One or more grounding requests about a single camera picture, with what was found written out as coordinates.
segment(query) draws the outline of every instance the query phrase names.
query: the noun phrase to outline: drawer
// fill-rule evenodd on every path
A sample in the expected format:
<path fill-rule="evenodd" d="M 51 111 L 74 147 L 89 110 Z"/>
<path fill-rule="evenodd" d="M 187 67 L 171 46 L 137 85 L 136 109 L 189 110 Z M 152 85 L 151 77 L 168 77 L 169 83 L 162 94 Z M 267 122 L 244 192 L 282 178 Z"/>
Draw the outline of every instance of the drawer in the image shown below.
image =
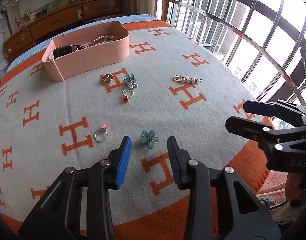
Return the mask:
<path fill-rule="evenodd" d="M 30 31 L 26 28 L 4 44 L 3 49 L 5 55 L 11 57 L 31 42 L 33 42 L 33 40 Z"/>
<path fill-rule="evenodd" d="M 28 44 L 27 46 L 25 46 L 24 48 L 22 48 L 21 50 L 16 52 L 14 55 L 9 56 L 10 61 L 13 61 L 14 59 L 17 59 L 19 56 L 21 56 L 23 53 L 25 53 L 29 49 L 33 48 L 34 46 L 35 46 L 35 44 L 33 42 Z"/>
<path fill-rule="evenodd" d="M 82 4 L 84 20 L 122 13 L 123 0 L 96 0 Z"/>
<path fill-rule="evenodd" d="M 30 26 L 33 40 L 36 40 L 61 27 L 82 20 L 79 19 L 79 14 L 77 13 L 78 10 L 81 10 L 80 5 L 61 10 L 34 23 L 32 26 Z"/>

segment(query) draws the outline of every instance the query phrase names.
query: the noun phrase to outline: blue flower hair clip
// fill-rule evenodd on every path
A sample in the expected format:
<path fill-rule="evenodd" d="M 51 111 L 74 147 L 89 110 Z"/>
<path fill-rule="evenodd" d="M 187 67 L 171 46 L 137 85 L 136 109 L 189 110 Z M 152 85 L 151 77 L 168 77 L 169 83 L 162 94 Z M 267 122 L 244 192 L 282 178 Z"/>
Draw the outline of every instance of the blue flower hair clip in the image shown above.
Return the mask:
<path fill-rule="evenodd" d="M 156 132 L 154 130 L 150 130 L 150 132 L 148 133 L 146 130 L 142 131 L 142 135 L 141 135 L 141 143 L 145 144 L 148 143 L 148 147 L 149 148 L 154 148 L 154 144 L 158 143 L 160 141 L 160 139 L 155 136 Z"/>
<path fill-rule="evenodd" d="M 126 74 L 125 79 L 123 80 L 123 83 L 128 86 L 130 89 L 134 89 L 138 87 L 138 84 L 136 83 L 136 79 L 134 78 L 134 74 L 132 73 L 131 76 Z"/>

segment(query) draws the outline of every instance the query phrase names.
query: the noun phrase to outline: pink box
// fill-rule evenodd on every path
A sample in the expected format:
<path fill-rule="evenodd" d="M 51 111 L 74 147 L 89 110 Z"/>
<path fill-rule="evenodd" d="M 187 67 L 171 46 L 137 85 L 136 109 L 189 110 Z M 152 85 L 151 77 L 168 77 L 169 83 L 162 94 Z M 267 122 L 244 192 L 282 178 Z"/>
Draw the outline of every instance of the pink box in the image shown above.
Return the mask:
<path fill-rule="evenodd" d="M 113 35 L 116 40 L 86 48 L 91 41 L 103 35 Z M 54 49 L 64 45 L 82 45 L 85 49 L 48 60 Z M 42 62 L 51 79 L 54 82 L 62 82 L 72 76 L 121 62 L 128 55 L 129 33 L 120 22 L 113 21 L 53 38 L 42 57 Z"/>

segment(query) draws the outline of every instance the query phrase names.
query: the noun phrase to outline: safety pin brooch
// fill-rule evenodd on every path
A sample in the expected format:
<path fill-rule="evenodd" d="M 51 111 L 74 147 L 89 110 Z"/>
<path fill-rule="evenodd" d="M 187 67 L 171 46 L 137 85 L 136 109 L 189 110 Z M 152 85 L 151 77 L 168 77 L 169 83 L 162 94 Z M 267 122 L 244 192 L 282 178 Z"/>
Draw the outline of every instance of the safety pin brooch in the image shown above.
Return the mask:
<path fill-rule="evenodd" d="M 182 82 L 182 83 L 201 83 L 202 79 L 200 78 L 185 78 L 179 75 L 175 75 L 173 77 L 173 80 L 176 82 Z"/>

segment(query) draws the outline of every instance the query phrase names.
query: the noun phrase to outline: wooden dresser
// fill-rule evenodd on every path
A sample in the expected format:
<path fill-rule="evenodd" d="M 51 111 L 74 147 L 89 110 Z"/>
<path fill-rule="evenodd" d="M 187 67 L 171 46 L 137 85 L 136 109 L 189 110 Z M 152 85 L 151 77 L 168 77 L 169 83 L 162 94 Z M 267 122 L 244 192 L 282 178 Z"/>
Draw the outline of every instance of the wooden dresser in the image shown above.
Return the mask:
<path fill-rule="evenodd" d="M 25 24 L 4 42 L 5 56 L 11 61 L 30 48 L 64 32 L 65 27 L 79 26 L 99 19 L 123 16 L 123 0 L 80 0 L 65 4 Z"/>

